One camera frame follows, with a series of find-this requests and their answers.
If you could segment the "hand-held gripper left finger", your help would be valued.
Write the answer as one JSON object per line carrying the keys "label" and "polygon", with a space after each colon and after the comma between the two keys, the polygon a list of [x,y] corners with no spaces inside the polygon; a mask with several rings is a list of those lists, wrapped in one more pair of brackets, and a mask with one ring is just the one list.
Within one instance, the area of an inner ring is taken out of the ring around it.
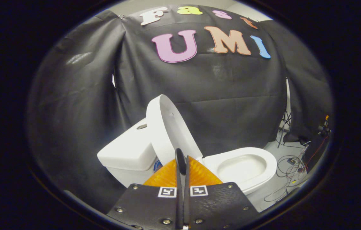
{"label": "hand-held gripper left finger", "polygon": [[139,230],[182,230],[183,186],[182,176],[187,169],[187,160],[182,150],[175,150],[174,169],[164,179],[174,176],[175,185],[147,186],[129,185],[108,216]]}

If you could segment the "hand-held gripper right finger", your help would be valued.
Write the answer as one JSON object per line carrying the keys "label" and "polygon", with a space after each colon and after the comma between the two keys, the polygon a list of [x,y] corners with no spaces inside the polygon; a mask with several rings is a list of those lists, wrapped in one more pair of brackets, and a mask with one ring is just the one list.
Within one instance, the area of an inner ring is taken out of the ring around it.
{"label": "hand-held gripper right finger", "polygon": [[260,216],[235,182],[222,183],[194,158],[186,158],[184,224],[188,230],[250,228]]}

